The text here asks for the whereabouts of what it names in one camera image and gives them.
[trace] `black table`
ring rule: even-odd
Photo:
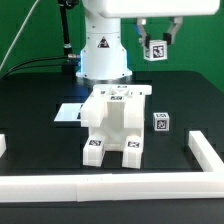
[[[122,154],[107,152],[101,168],[82,166],[88,129],[55,123],[62,103],[85,102],[91,88],[61,74],[18,74],[0,82],[0,134],[7,151],[0,175],[184,172],[201,168],[187,146],[201,130],[224,152],[224,95],[194,72],[138,72],[134,83],[151,84],[146,97],[145,148],[140,170],[121,167]],[[168,112],[169,132],[153,130],[153,112]],[[85,203],[0,204],[1,223],[223,223],[223,199]]]

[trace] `black cable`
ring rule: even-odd
[[[34,66],[27,66],[27,67],[20,67],[20,68],[15,68],[13,70],[9,70],[8,72],[6,72],[1,78],[0,80],[2,79],[6,79],[11,73],[13,72],[17,72],[19,70],[23,70],[23,69],[32,69],[32,68],[45,68],[45,67],[59,67],[61,66],[62,64],[53,64],[53,65],[34,65]]]
[[[54,61],[54,60],[61,60],[61,59],[67,59],[68,56],[59,56],[59,57],[44,57],[44,58],[35,58],[35,59],[31,59],[31,60],[28,60],[28,61],[24,61],[24,62],[21,62],[20,64],[12,67],[9,72],[11,70],[14,70],[16,68],[19,68],[23,65],[27,65],[27,64],[31,64],[31,63],[36,63],[36,62],[42,62],[42,61]]]

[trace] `white 3d printed object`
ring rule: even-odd
[[[204,172],[0,177],[0,202],[224,198],[224,164],[200,131],[189,147]]]
[[[5,135],[0,134],[0,158],[6,150]]]
[[[144,142],[145,96],[149,85],[95,85],[81,108],[89,128],[83,165],[101,166],[105,151],[123,151],[123,167],[140,168]]]

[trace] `white bar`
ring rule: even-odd
[[[0,177],[0,202],[76,201],[78,176]]]
[[[213,15],[219,5],[220,0],[97,0],[105,18]]]
[[[200,131],[189,132],[189,147],[205,172],[224,172],[224,164]]]
[[[222,173],[0,177],[0,202],[224,198]]]

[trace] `green backdrop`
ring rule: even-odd
[[[1,0],[0,61],[35,0]],[[134,29],[134,20],[122,20],[122,43],[128,50],[129,68],[133,71],[188,70],[203,74],[224,91],[224,0],[215,16],[186,17],[169,46],[169,59],[148,63],[143,60],[142,48]],[[85,44],[85,25],[82,4],[68,12],[70,34],[75,53]],[[169,27],[168,18],[149,18],[147,31],[153,39],[161,39]],[[57,0],[41,0],[4,69],[27,59],[63,54],[62,29]]]

